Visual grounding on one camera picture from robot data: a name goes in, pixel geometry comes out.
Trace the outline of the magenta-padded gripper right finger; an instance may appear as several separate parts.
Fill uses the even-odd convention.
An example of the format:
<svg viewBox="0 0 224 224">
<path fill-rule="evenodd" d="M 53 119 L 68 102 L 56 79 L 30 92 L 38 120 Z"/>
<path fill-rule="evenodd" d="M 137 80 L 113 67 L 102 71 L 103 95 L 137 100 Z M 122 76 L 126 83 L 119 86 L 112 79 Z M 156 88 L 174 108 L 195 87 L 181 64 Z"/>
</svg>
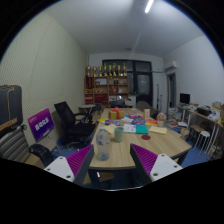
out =
<svg viewBox="0 0 224 224">
<path fill-rule="evenodd" d="M 155 154 L 141 146 L 131 143 L 130 154 L 144 185 L 159 180 L 182 169 L 166 154 Z"/>
</svg>

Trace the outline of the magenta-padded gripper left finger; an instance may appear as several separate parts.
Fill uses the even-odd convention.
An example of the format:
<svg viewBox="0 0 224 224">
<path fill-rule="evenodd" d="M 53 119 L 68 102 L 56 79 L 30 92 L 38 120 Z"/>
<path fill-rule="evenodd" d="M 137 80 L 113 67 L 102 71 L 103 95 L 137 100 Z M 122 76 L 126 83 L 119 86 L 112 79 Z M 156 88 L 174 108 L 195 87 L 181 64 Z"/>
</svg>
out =
<svg viewBox="0 0 224 224">
<path fill-rule="evenodd" d="M 94 145 L 89 145 L 68 157 L 59 156 L 45 171 L 81 186 L 94 156 Z"/>
</svg>

